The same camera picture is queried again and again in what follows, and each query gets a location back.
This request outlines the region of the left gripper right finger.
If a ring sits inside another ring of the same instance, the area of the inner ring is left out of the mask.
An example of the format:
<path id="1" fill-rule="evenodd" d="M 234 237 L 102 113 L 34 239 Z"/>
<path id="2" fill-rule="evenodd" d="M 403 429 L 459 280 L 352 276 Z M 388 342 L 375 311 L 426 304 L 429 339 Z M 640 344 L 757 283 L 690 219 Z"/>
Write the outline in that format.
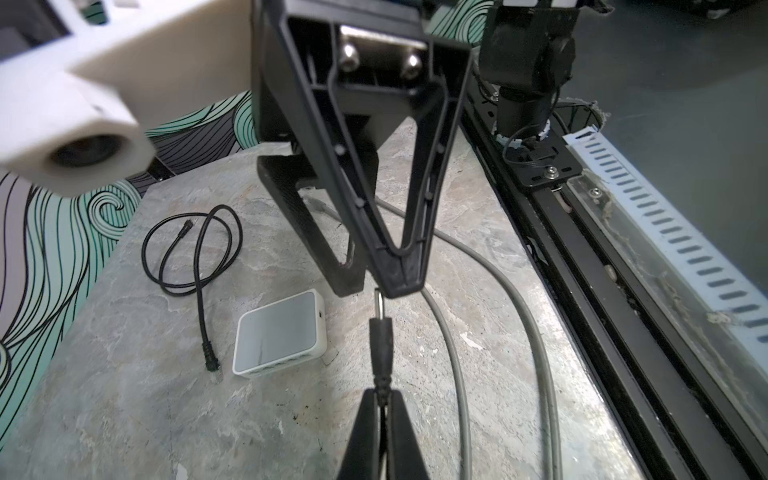
<path id="1" fill-rule="evenodd" d="M 385 478 L 429 480 L 404 397 L 392 390 L 383 420 Z"/>

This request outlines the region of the white network switch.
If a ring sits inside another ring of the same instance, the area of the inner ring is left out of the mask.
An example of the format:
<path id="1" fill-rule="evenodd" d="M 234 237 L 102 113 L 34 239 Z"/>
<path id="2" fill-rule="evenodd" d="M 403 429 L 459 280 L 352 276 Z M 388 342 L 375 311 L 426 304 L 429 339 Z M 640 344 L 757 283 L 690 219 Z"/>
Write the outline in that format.
<path id="1" fill-rule="evenodd" d="M 324 298 L 309 289 L 239 318 L 231 370 L 257 377 L 320 358 L 327 346 Z"/>

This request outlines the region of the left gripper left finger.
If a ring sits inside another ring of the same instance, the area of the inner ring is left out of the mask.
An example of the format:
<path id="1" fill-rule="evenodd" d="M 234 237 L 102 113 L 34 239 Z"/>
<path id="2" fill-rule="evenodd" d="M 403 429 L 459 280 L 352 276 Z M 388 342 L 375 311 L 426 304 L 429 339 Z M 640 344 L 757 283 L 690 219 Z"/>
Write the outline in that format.
<path id="1" fill-rule="evenodd" d="M 366 389 L 337 475 L 338 480 L 380 478 L 380 413 L 375 391 Z"/>

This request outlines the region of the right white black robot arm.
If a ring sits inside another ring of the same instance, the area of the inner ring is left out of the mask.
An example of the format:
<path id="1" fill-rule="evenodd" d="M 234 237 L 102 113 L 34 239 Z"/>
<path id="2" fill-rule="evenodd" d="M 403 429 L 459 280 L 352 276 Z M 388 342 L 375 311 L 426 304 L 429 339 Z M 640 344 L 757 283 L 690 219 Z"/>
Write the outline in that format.
<path id="1" fill-rule="evenodd" d="M 360 292 L 366 275 L 389 298 L 424 286 L 471 74 L 500 89 L 500 134 L 538 134 L 571 77 L 581 7 L 495 1 L 473 53 L 426 32 L 435 1 L 253 3 L 254 128 L 292 147 L 260 157 L 258 175 L 336 295 Z M 417 133 L 394 239 L 376 204 L 378 151 L 406 119 Z"/>

